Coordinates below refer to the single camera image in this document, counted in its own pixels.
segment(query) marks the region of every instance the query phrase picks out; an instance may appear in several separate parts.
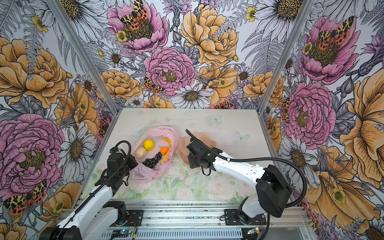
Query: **yellow flower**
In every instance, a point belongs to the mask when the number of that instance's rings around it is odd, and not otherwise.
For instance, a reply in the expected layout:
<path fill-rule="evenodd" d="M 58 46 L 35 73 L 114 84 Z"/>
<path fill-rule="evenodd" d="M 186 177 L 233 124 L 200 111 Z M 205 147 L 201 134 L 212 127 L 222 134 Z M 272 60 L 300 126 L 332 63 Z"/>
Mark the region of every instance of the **yellow flower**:
<path fill-rule="evenodd" d="M 38 46 L 40 53 L 29 81 L 26 56 L 29 47 L 21 39 L 10 43 L 0 38 L 0 96 L 11 96 L 8 104 L 18 102 L 23 94 L 34 96 L 43 103 L 43 108 L 49 108 L 57 98 L 68 94 L 67 73 L 48 49 Z"/>
<path fill-rule="evenodd" d="M 235 28 L 219 37 L 212 36 L 225 23 L 227 18 L 218 15 L 209 5 L 204 7 L 200 4 L 198 16 L 192 12 L 184 15 L 180 34 L 188 40 L 185 45 L 199 49 L 200 63 L 224 66 L 236 55 L 238 32 L 235 32 Z"/>
<path fill-rule="evenodd" d="M 313 45 L 311 42 L 307 43 L 303 48 L 303 54 L 308 55 L 312 49 Z"/>
<path fill-rule="evenodd" d="M 116 37 L 119 40 L 119 42 L 126 42 L 128 40 L 126 33 L 124 31 L 118 31 L 116 33 Z"/>
<path fill-rule="evenodd" d="M 352 162 L 335 147 L 322 146 L 319 154 L 319 170 L 315 171 L 320 179 L 317 189 L 311 187 L 305 195 L 310 207 L 328 220 L 336 216 L 335 224 L 344 228 L 353 223 L 355 218 L 361 218 L 362 225 L 357 230 L 359 234 L 369 228 L 369 220 L 379 219 L 380 211 L 376 205 L 365 198 L 360 182 L 353 181 L 356 171 Z"/>
<path fill-rule="evenodd" d="M 101 51 L 100 48 L 97 49 L 97 53 L 98 53 L 99 57 L 101 57 L 102 59 L 104 59 L 104 53 Z"/>
<path fill-rule="evenodd" d="M 248 7 L 247 8 L 247 15 L 245 18 L 249 20 L 250 22 L 253 22 L 255 20 L 255 13 L 257 12 L 256 7 Z"/>
<path fill-rule="evenodd" d="M 131 78 L 123 71 L 105 71 L 101 74 L 101 79 L 113 99 L 118 96 L 128 100 L 131 97 L 140 96 L 142 94 L 140 82 Z M 99 98 L 103 99 L 99 90 L 96 91 L 96 94 Z"/>
<path fill-rule="evenodd" d="M 36 25 L 36 28 L 39 31 L 44 31 L 46 33 L 48 32 L 48 28 L 43 25 L 43 22 L 41 21 L 41 18 L 33 16 L 33 17 L 31 17 L 31 20 L 32 20 L 33 24 Z"/>
<path fill-rule="evenodd" d="M 0 223 L 0 239 L 4 240 L 25 240 L 26 227 L 18 223 L 10 227 L 6 223 Z"/>
<path fill-rule="evenodd" d="M 346 102 L 356 114 L 355 126 L 349 134 L 340 135 L 345 153 L 353 158 L 353 169 L 361 181 L 376 188 L 384 181 L 384 69 L 379 70 L 354 89 L 354 105 Z"/>
<path fill-rule="evenodd" d="M 280 118 L 277 117 L 272 119 L 271 116 L 266 120 L 266 127 L 268 129 L 269 136 L 271 136 L 272 143 L 276 151 L 280 148 L 281 138 L 283 136 L 280 123 Z"/>
<path fill-rule="evenodd" d="M 196 73 L 202 81 L 208 82 L 206 89 L 213 89 L 213 95 L 210 96 L 211 105 L 220 103 L 224 101 L 231 92 L 235 92 L 236 83 L 240 83 L 240 78 L 237 75 L 237 68 L 222 68 L 219 69 L 218 66 L 210 65 L 208 67 L 203 67 L 200 69 L 200 72 Z"/>
<path fill-rule="evenodd" d="M 43 221 L 50 221 L 60 216 L 63 209 L 72 208 L 72 204 L 76 200 L 77 193 L 79 192 L 81 183 L 70 182 L 62 185 L 48 201 L 44 202 L 43 209 L 46 213 L 40 215 Z"/>
<path fill-rule="evenodd" d="M 173 104 L 166 98 L 160 98 L 154 95 L 152 98 L 148 98 L 149 103 L 144 103 L 144 108 L 175 108 Z"/>
<path fill-rule="evenodd" d="M 244 97 L 252 97 L 257 98 L 258 96 L 263 96 L 265 93 L 265 90 L 269 84 L 269 81 L 272 77 L 272 71 L 267 72 L 266 74 L 259 74 L 258 76 L 254 76 L 250 79 L 251 84 L 245 85 L 244 90 Z M 269 102 L 272 104 L 274 108 L 276 108 L 280 104 L 280 100 L 283 97 L 283 77 L 280 75 L 279 81 L 277 82 L 277 85 L 273 89 L 273 93 L 271 95 L 271 98 L 269 99 Z"/>
<path fill-rule="evenodd" d="M 88 130 L 96 136 L 98 127 L 96 105 L 80 84 L 76 85 L 76 90 L 71 88 L 70 97 L 60 98 L 57 104 L 54 113 L 58 125 L 72 125 L 77 131 L 81 122 L 84 122 L 88 124 Z"/>

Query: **yellow fruit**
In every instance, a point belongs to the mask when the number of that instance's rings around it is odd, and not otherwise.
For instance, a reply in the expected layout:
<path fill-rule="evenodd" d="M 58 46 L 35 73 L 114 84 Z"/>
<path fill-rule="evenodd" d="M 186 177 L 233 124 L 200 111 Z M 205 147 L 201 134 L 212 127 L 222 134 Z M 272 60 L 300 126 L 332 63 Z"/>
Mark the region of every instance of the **yellow fruit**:
<path fill-rule="evenodd" d="M 151 151 L 155 146 L 153 144 L 153 141 L 150 140 L 150 139 L 147 139 L 143 142 L 143 147 L 145 148 L 145 150 L 147 151 Z"/>

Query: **plastic bag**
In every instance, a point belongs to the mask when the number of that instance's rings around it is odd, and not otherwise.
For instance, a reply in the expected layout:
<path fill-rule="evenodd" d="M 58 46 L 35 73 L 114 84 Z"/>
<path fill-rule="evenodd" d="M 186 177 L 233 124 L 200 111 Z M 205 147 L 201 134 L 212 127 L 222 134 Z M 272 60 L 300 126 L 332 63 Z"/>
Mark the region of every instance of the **plastic bag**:
<path fill-rule="evenodd" d="M 162 140 L 162 138 L 169 138 L 171 141 L 171 146 L 169 147 L 169 143 L 166 140 Z M 143 145 L 143 142 L 147 139 L 151 139 L 154 142 L 155 148 L 151 151 L 148 151 L 147 155 L 143 158 L 137 158 L 135 156 L 135 151 L 137 148 Z M 177 144 L 179 143 L 179 134 L 171 127 L 163 126 L 163 127 L 155 127 L 148 129 L 139 140 L 135 142 L 132 146 L 132 155 L 135 156 L 138 165 L 131 171 L 132 181 L 136 184 L 147 184 L 152 181 L 156 181 L 160 178 L 162 173 L 165 171 L 165 168 L 170 163 L 173 154 L 176 152 Z M 154 169 L 150 169 L 149 167 L 144 166 L 142 162 L 147 158 L 152 158 L 160 151 L 161 147 L 168 147 L 169 152 L 167 154 L 167 158 L 164 160 L 162 164 L 161 161 L 156 165 Z"/>

